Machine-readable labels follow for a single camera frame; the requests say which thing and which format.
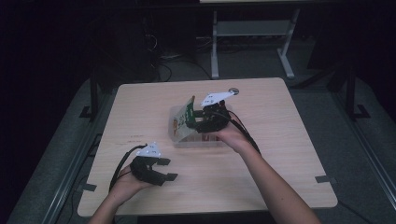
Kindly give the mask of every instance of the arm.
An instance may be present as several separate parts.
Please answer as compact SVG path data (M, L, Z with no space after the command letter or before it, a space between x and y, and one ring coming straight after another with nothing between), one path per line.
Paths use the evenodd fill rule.
M215 135L242 157L277 223L320 223L296 191L231 123Z
M93 214L89 223L111 223L118 208L141 189L151 184L137 180L129 166L121 170L119 179Z

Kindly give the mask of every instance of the clear plastic box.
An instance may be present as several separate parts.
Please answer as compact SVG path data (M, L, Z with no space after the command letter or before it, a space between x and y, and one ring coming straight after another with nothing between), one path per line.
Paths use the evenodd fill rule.
M174 147L178 148L189 148L189 147L226 147L227 145L219 140L213 134L207 133L198 133L193 132L189 136L185 137L181 141L177 141L174 137L174 117L177 112L183 107L183 105L176 105L171 107L169 113L169 123L168 123L168 134L174 143ZM201 108L199 105L194 105L195 108Z

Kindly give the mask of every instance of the floor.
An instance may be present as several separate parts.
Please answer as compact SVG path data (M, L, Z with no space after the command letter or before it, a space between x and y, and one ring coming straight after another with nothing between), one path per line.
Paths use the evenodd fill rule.
M288 58L295 79L285 77L276 54L282 38L237 41L239 43L232 46L227 41L221 42L219 79L281 77L291 87L319 72L306 69L314 39L297 39L290 45ZM165 66L159 68L161 78L155 81L208 79L208 50L200 49L195 61L183 56L169 59L176 54L170 50L167 52L167 60L162 61ZM364 105L371 117L351 121L344 110L345 90L333 93L326 89L330 78L327 76L302 90L290 88L292 99L339 200L334 208L317 209L315 212L323 223L394 223L396 207L384 190L387 185L381 182L373 158L378 158L389 179L396 179L396 125L376 101L371 88L360 79L356 83L356 105ZM117 94L117 89L111 93L100 92L96 119L80 118L82 108L91 104L89 84L87 80L80 87L68 107L9 223L85 223L88 220L77 213L81 185L91 169L100 134ZM116 223L262 223L263 220L273 222L267 213L262 212L117 217Z

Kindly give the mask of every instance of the gray carpet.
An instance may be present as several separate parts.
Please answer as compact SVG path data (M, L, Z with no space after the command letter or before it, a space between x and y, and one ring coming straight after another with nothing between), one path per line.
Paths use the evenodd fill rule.
M286 79L276 55L279 43L264 40L260 45L249 46L234 53L220 54L220 79L282 77L290 86L317 72L306 69L315 42L296 40L291 43L288 53L296 78ZM210 54L197 54L196 63L181 58L167 62L166 65L172 69L169 81L205 80L208 79L205 71L210 71ZM163 79L169 76L168 70L164 67L160 69L160 73ZM364 105L371 118L351 122L342 109L342 103L339 102L340 98L342 102L344 92L328 92L324 88L328 80L329 78L325 77L305 90L290 91L323 167L327 175L333 178L332 186L339 200L339 204L334 208L316 210L316 213L323 223L394 223L395 209L378 181L361 142L353 131L353 126L360 127L389 172L389 176L396 179L396 125L378 104L371 89L360 80L357 81L356 103ZM84 150L84 156L88 152L94 155L95 148L90 151L90 146L95 136L102 133L106 126L116 92L117 90L112 94L100 93L100 114L94 122L89 122L89 119L78 117L82 108L90 104L89 81L81 86L14 209L9 223L40 223L43 220L56 223L85 223L88 220L78 216L77 207L81 197L79 186L85 183L94 157L88 156L80 170L78 167L72 167L79 172L68 182L64 181L64 175L70 169L71 160L78 154L78 150ZM68 197L60 204L59 207L62 209L55 211L59 212L59 216L50 217L50 205L54 197L60 195L60 185L64 183L71 183L73 187L70 188L70 193L64 192ZM258 219L262 214L249 214L249 217L253 217L249 223L262 221ZM173 223L186 222L181 217L161 217L161 223L166 223L167 218ZM232 223L230 218L235 220L232 215L215 219L201 215L201 220L206 223ZM117 223L157 223L153 220L153 217L116 219Z

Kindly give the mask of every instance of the wooden table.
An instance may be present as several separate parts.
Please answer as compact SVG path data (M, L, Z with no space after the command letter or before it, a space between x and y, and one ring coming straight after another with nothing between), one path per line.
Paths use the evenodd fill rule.
M226 100L244 122L264 158L314 208L333 207L337 199L304 124L280 78L191 81L122 85L110 112L78 213L91 216L106 197L121 158L132 147L157 142L168 166L161 173L178 173L173 182L144 189L118 210L119 215L160 215L258 211L267 207L238 154L228 147L174 148L168 136L169 111L196 102L209 92L240 93ZM131 155L125 165L129 164Z

